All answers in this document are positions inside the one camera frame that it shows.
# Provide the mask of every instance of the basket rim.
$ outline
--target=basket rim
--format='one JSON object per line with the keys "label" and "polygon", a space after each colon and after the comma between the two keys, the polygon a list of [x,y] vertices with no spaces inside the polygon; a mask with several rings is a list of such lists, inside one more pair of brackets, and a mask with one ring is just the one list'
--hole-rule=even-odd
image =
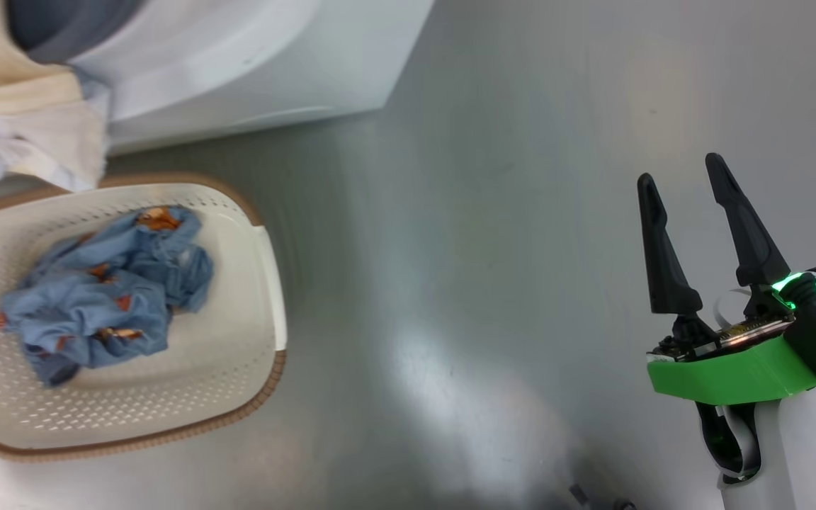
{"label": "basket rim", "polygon": [[[233,188],[227,186],[216,178],[191,172],[169,171],[160,174],[140,174],[132,176],[109,176],[103,179],[100,188],[115,188],[120,186],[137,186],[145,184],[200,184],[224,193],[235,201],[244,211],[253,226],[262,226],[263,220],[250,203],[237,193]],[[25,191],[0,198],[0,210],[9,207],[31,203],[31,201],[48,199],[51,197],[68,194],[69,191],[46,185],[38,190]],[[276,385],[282,378],[285,368],[286,351],[276,351],[273,359],[273,367],[269,376],[263,382],[263,387],[250,400],[242,406],[227,411],[223,414],[204,419],[196,423],[185,426],[177,426],[174,429],[167,429],[161,432],[149,433],[137,438],[120,439],[103,443],[90,443],[90,445],[61,446],[61,448],[16,448],[15,446],[0,443],[0,458],[24,463],[51,462],[59,460],[93,458],[94,456],[110,455],[119,452],[127,452],[149,448],[150,446],[163,445],[181,439],[192,438],[210,430],[220,429],[220,427],[231,425],[237,421],[245,419],[251,413],[259,409],[260,406],[273,394]]]}

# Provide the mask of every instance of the green plastic part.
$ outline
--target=green plastic part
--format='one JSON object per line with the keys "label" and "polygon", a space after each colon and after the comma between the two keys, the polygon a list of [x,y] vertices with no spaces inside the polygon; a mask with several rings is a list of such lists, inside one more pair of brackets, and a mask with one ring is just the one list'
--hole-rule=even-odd
{"label": "green plastic part", "polygon": [[780,400],[816,387],[816,375],[783,336],[704,361],[650,361],[654,391],[713,406]]}

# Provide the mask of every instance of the laundry basket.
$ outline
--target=laundry basket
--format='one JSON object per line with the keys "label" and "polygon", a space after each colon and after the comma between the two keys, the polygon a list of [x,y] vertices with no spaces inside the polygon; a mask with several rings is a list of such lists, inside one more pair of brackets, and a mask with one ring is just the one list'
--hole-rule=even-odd
{"label": "laundry basket", "polygon": [[0,297],[52,243],[158,205],[203,223],[195,242],[215,262],[207,303],[174,317],[165,351],[81,369],[58,388],[43,387],[18,336],[0,331],[0,458],[86,458],[190,438],[243,419],[275,390],[286,332],[273,249],[254,210],[210,178],[107,178],[86,193],[0,199]]}

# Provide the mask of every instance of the blue clothing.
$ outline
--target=blue clothing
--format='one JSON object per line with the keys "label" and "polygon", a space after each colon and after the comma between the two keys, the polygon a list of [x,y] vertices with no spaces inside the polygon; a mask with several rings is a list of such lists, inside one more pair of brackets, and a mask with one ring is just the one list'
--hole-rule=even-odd
{"label": "blue clothing", "polygon": [[59,385],[80,367],[163,351],[171,308],[200,309],[213,277],[191,243],[199,229],[190,210],[153,208],[52,246],[0,302],[37,377]]}

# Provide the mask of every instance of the shiny floor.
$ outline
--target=shiny floor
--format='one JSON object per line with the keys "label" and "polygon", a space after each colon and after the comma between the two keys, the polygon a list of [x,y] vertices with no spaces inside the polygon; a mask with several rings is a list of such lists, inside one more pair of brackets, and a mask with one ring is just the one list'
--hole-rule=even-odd
{"label": "shiny floor", "polygon": [[816,264],[816,3],[440,0],[382,112],[116,159],[256,203],[285,375],[198,438],[0,461],[0,508],[570,509],[575,482],[721,508],[693,407],[645,374],[670,320],[635,203],[653,172],[690,282],[735,287],[709,151]]}

